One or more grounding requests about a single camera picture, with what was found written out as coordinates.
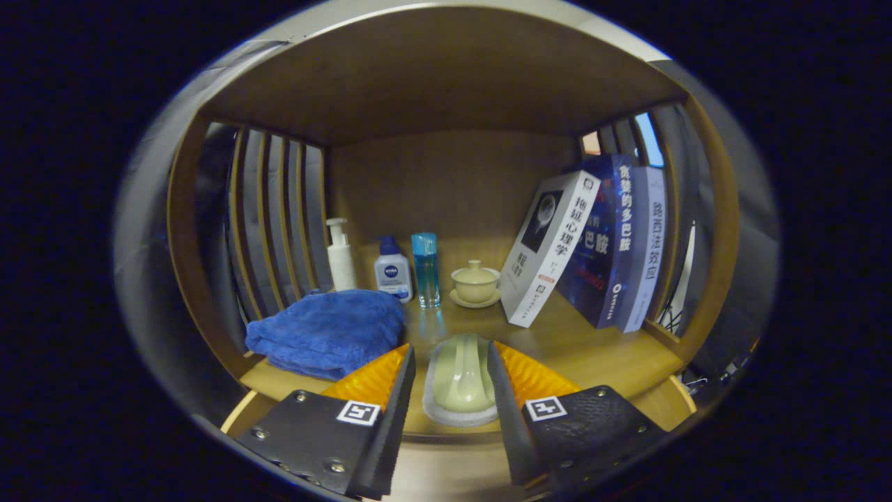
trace ceramic cup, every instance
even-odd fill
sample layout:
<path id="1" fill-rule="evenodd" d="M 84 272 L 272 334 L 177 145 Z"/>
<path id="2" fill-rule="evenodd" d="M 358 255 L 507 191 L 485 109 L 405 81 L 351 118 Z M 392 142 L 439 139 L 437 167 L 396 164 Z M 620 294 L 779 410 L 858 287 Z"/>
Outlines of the ceramic cup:
<path id="1" fill-rule="evenodd" d="M 480 304 L 496 292 L 499 275 L 480 266 L 480 260 L 468 260 L 467 268 L 452 273 L 458 297 L 470 304 Z"/>

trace book spine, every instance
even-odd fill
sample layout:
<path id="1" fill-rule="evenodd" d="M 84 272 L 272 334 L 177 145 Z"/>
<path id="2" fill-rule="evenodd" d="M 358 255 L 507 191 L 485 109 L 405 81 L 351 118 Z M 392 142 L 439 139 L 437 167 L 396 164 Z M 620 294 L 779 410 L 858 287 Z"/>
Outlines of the book spine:
<path id="1" fill-rule="evenodd" d="M 648 191 L 648 240 L 646 245 L 647 261 L 643 265 L 640 278 L 640 287 L 635 296 L 629 320 L 625 324 L 624 332 L 641 328 L 644 316 L 650 307 L 650 300 L 654 296 L 654 287 L 657 285 L 657 275 L 660 270 L 660 261 L 663 257 L 663 239 L 665 236 L 665 181 L 663 172 L 654 167 L 645 170 L 647 176 Z"/>
<path id="2" fill-rule="evenodd" d="M 626 282 L 629 278 L 629 269 L 632 266 L 632 226 L 634 222 L 632 168 L 628 163 L 623 163 L 616 171 L 614 262 L 610 267 L 607 297 L 604 298 L 601 316 L 598 324 L 595 325 L 598 329 L 616 324 L 616 317 L 619 314 L 618 307 L 623 300 L 624 291 L 628 288 Z"/>
<path id="3" fill-rule="evenodd" d="M 536 271 L 533 283 L 524 294 L 520 305 L 514 314 L 508 319 L 508 322 L 529 328 L 530 324 L 539 314 L 545 301 L 549 298 L 551 291 L 555 288 L 555 283 L 560 278 L 566 268 L 570 255 L 582 235 L 584 225 L 585 209 L 591 207 L 595 201 L 595 195 L 598 193 L 599 181 L 597 178 L 587 172 L 581 172 L 573 190 L 573 197 L 570 200 L 570 209 L 566 211 L 564 218 L 561 220 L 560 228 L 557 232 L 557 238 L 551 243 L 545 259 Z M 580 211 L 576 212 L 578 216 L 574 216 L 573 208 L 579 207 Z"/>
<path id="4" fill-rule="evenodd" d="M 632 209 L 635 212 L 635 228 L 632 234 L 632 265 L 629 269 L 628 289 L 624 292 L 622 304 L 619 305 L 619 314 L 616 317 L 616 327 L 623 333 L 637 330 L 640 326 L 632 328 L 629 320 L 635 309 L 642 292 L 645 264 L 648 260 L 648 235 L 650 233 L 650 196 L 647 190 L 648 173 L 646 167 L 632 168 L 632 190 L 635 198 Z"/>

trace book with picture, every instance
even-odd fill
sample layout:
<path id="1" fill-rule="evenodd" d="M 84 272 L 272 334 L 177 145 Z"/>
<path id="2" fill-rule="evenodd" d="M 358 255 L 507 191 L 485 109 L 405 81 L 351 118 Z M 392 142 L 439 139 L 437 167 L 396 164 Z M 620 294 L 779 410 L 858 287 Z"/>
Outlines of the book with picture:
<path id="1" fill-rule="evenodd" d="M 540 183 L 501 270 L 501 303 L 511 324 L 528 328 L 539 314 L 580 240 L 599 185 L 582 171 Z"/>

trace saucer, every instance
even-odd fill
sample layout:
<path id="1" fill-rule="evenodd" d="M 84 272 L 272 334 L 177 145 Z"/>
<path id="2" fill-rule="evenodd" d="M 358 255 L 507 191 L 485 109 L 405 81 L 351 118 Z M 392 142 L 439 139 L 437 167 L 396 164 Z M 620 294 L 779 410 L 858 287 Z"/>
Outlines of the saucer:
<path id="1" fill-rule="evenodd" d="M 496 292 L 492 293 L 492 296 L 490 297 L 490 299 L 486 300 L 485 302 L 479 303 L 479 304 L 472 304 L 470 302 L 466 302 L 465 300 L 459 298 L 458 292 L 455 289 L 453 289 L 452 291 L 449 292 L 449 297 L 452 298 L 453 302 L 455 302 L 461 306 L 467 307 L 467 308 L 484 308 L 485 306 L 490 306 L 490 305 L 493 305 L 496 302 L 498 302 L 499 299 L 501 298 L 501 292 L 498 289 L 496 289 Z"/>

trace white book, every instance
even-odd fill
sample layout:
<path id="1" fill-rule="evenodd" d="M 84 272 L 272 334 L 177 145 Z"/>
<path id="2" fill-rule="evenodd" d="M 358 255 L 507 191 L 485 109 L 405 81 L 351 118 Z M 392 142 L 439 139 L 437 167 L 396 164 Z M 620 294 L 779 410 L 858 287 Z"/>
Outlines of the white book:
<path id="1" fill-rule="evenodd" d="M 663 240 L 665 238 L 666 193 L 663 171 L 656 167 L 640 167 L 647 181 L 648 213 L 642 218 L 647 224 L 647 240 L 644 243 L 633 242 L 632 246 L 644 246 L 643 253 L 633 253 L 632 274 L 629 277 L 629 292 L 626 301 L 632 301 L 631 308 L 619 319 L 617 326 L 623 333 L 639 330 L 648 313 L 650 300 L 654 296 L 660 261 L 663 258 Z"/>
<path id="2" fill-rule="evenodd" d="M 582 235 L 600 180 L 588 172 L 539 185 L 501 270 L 501 303 L 508 322 L 530 327 Z"/>

